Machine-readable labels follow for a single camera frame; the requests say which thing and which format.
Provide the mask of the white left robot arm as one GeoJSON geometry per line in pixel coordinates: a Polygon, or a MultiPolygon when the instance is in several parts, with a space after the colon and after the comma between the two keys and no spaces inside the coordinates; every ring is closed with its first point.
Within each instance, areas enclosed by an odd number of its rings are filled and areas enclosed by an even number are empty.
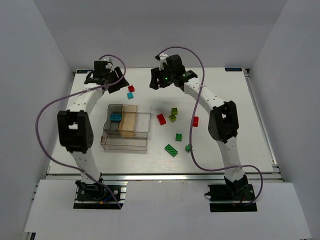
{"type": "Polygon", "coordinates": [[[128,87],[119,67],[113,67],[110,57],[94,62],[94,69],[85,77],[83,92],[75,102],[57,114],[60,145],[65,147],[75,160],[81,172],[81,181],[94,184],[102,181],[91,147],[94,133],[90,123],[90,114],[105,92],[114,93],[128,87]]]}

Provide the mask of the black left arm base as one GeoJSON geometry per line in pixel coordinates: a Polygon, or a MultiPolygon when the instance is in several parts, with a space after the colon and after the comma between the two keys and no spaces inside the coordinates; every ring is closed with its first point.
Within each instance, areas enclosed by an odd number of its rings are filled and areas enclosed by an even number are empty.
{"type": "Polygon", "coordinates": [[[73,209],[76,210],[120,210],[126,198],[124,185],[108,184],[107,188],[94,183],[76,180],[73,209]]]}

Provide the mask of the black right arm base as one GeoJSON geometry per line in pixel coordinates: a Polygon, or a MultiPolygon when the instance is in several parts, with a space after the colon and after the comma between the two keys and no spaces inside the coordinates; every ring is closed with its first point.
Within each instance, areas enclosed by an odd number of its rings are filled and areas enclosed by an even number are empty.
{"type": "Polygon", "coordinates": [[[257,212],[253,186],[244,175],[240,180],[231,182],[224,179],[225,184],[211,184],[204,194],[209,200],[212,213],[244,213],[257,212]]]}

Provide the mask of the small cyan lego brick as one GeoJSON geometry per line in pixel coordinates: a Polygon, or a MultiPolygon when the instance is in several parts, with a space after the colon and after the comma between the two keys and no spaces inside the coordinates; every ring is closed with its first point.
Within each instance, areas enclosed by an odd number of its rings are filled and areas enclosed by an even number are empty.
{"type": "Polygon", "coordinates": [[[130,100],[130,99],[133,99],[134,98],[134,95],[132,92],[128,92],[127,93],[127,98],[130,100]]]}

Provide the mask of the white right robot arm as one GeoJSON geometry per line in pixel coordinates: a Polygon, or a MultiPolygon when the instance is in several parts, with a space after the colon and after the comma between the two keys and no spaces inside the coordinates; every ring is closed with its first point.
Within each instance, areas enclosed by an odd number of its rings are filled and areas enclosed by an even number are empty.
{"type": "Polygon", "coordinates": [[[236,104],[224,101],[201,83],[197,74],[187,71],[178,54],[161,53],[155,57],[159,67],[151,70],[149,87],[158,90],[171,84],[193,97],[209,115],[208,132],[217,142],[224,165],[225,184],[235,191],[248,185],[248,179],[241,168],[237,148],[239,120],[236,104]]]}

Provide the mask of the long cyan lego brick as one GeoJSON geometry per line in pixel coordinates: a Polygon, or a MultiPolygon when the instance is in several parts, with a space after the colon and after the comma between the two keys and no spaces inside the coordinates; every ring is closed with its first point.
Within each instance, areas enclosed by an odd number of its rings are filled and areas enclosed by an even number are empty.
{"type": "Polygon", "coordinates": [[[109,117],[109,120],[111,122],[119,123],[122,120],[122,115],[121,114],[111,114],[109,117]]]}

